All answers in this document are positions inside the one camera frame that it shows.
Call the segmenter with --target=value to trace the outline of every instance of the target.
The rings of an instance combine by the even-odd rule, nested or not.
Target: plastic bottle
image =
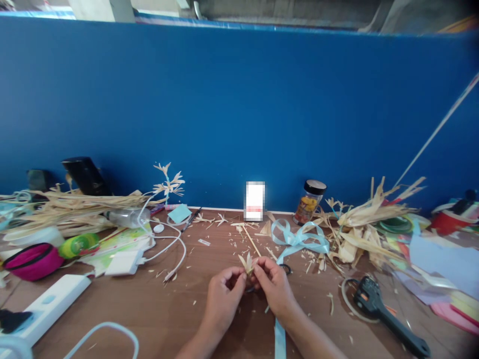
[[[141,224],[145,226],[150,221],[150,211],[141,208],[113,209],[104,213],[105,217],[112,223],[120,227],[139,228]]]
[[[301,197],[298,209],[293,216],[294,223],[303,225],[311,220],[326,189],[327,186],[323,182],[315,179],[309,179],[304,183],[305,193]]]

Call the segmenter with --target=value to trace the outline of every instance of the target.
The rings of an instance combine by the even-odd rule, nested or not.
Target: purple paper
[[[416,277],[420,278],[421,276],[417,274],[416,272],[409,271],[409,273]],[[451,302],[451,298],[448,294],[444,293],[436,293],[436,292],[430,292],[427,290],[422,289],[413,279],[408,277],[406,274],[402,272],[393,272],[394,276],[398,278],[403,285],[411,292],[413,293],[418,299],[423,302],[426,305],[431,305],[432,303],[438,303],[438,302]]]
[[[449,279],[460,291],[479,300],[479,251],[451,248],[423,238],[417,231],[409,247],[411,263],[428,272]]]

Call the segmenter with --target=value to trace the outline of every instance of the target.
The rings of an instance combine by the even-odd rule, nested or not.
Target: black jar lid
[[[327,186],[315,179],[309,179],[304,183],[304,189],[314,195],[322,195],[326,192]]]

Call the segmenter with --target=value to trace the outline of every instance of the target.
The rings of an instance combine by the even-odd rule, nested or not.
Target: white adapter
[[[20,328],[11,334],[0,333],[0,336],[20,337],[33,347],[90,283],[83,275],[64,275],[24,310],[33,315]],[[0,359],[14,358],[16,356],[10,349],[0,349]]]
[[[143,249],[115,253],[113,260],[106,269],[105,275],[122,276],[136,273],[138,265],[145,263]]]

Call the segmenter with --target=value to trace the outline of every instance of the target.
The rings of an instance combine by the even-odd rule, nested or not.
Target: scissors
[[[283,264],[280,264],[279,266],[285,269],[286,275],[290,275],[291,273],[293,273],[293,271],[291,270],[291,267],[288,266],[287,264],[283,263]],[[254,286],[245,290],[245,293],[252,293],[252,292],[254,292]]]

